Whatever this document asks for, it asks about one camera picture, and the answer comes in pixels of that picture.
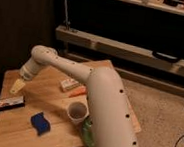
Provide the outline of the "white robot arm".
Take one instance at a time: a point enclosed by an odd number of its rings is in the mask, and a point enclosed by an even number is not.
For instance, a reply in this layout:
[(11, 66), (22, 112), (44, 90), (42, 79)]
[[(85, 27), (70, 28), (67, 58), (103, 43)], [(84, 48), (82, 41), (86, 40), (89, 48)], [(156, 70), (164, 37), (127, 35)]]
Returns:
[(34, 46), (11, 87), (17, 93), (45, 67), (53, 66), (86, 86), (92, 136), (96, 147), (139, 147), (128, 98), (119, 73), (111, 67), (89, 67), (60, 57), (47, 46)]

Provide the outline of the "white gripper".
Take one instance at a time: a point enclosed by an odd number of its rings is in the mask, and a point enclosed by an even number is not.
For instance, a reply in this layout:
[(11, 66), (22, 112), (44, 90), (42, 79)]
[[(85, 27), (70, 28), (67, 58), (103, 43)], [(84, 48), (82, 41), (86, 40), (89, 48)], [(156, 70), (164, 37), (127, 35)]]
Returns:
[(22, 88), (26, 86), (25, 81), (31, 81), (41, 70), (43, 70), (43, 68), (43, 65), (30, 58), (24, 65), (22, 65), (20, 69), (21, 78), (18, 78), (12, 85), (10, 93), (14, 95), (22, 90)]

